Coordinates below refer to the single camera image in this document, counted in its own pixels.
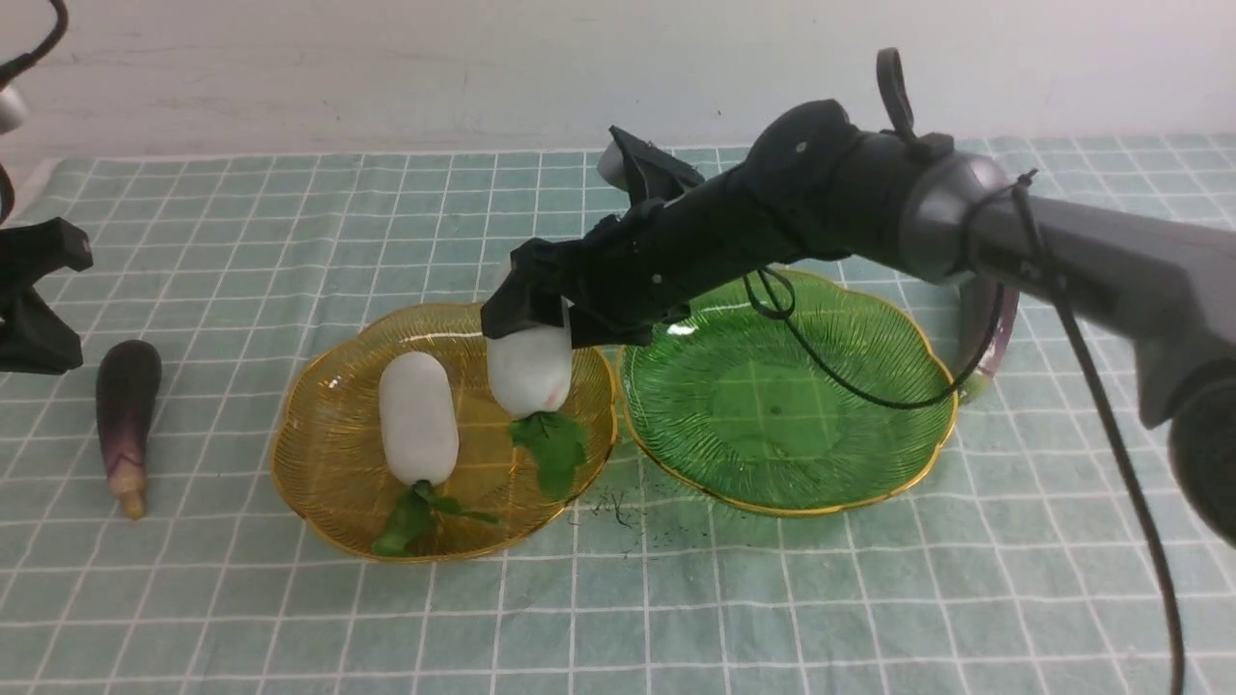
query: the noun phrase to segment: radish leaf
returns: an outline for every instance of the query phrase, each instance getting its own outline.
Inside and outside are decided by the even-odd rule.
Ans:
[[[434,518],[429,503],[417,493],[415,487],[409,487],[396,500],[382,535],[373,542],[373,554],[405,558],[409,554],[408,544],[433,531],[435,526],[438,519]]]
[[[498,517],[493,514],[483,514],[481,512],[465,512],[464,506],[460,505],[459,500],[454,497],[439,497],[438,493],[434,492],[434,487],[429,485],[428,480],[421,480],[417,485],[413,485],[412,493],[424,500],[425,503],[428,503],[430,507],[444,514],[466,517],[485,523],[498,523]]]
[[[510,423],[510,439],[536,461],[536,485],[550,500],[571,493],[575,471],[587,461],[585,430],[560,413],[534,413]]]

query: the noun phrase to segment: black clamp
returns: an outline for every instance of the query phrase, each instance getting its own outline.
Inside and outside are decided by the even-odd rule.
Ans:
[[[35,283],[63,267],[94,265],[90,240],[62,218],[0,229],[0,372],[62,375],[82,366],[82,339]]]

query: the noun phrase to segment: eggplant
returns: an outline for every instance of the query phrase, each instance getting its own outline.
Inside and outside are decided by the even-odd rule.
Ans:
[[[163,377],[158,350],[143,340],[112,346],[95,380],[95,422],[108,488],[131,519],[146,516],[146,440]]]
[[[974,355],[983,351],[979,366],[958,391],[962,403],[978,398],[988,388],[996,376],[996,370],[1000,369],[1005,351],[1009,349],[1009,339],[1012,336],[1012,326],[1017,319],[1020,293],[1009,287],[1002,289],[1001,293],[999,281],[981,276],[975,276],[962,286],[962,320],[954,370],[958,372],[964,370]],[[1000,302],[999,323],[991,341],[984,345],[983,339],[986,336],[991,317],[996,312],[996,302]]]

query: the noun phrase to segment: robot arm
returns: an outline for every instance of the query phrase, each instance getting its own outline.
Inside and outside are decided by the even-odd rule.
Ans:
[[[978,273],[1048,298],[1004,169],[947,135],[915,136],[896,52],[878,66],[892,130],[861,131],[837,101],[811,101],[707,182],[614,129],[630,210],[580,240],[515,249],[482,308],[483,333],[560,324],[566,298],[577,346],[645,345],[654,324],[687,317],[709,289],[770,263],[852,255],[931,283]],[[1032,207],[1074,312],[1132,341],[1141,422],[1173,420],[1182,488],[1236,544],[1236,235],[1052,199]]]

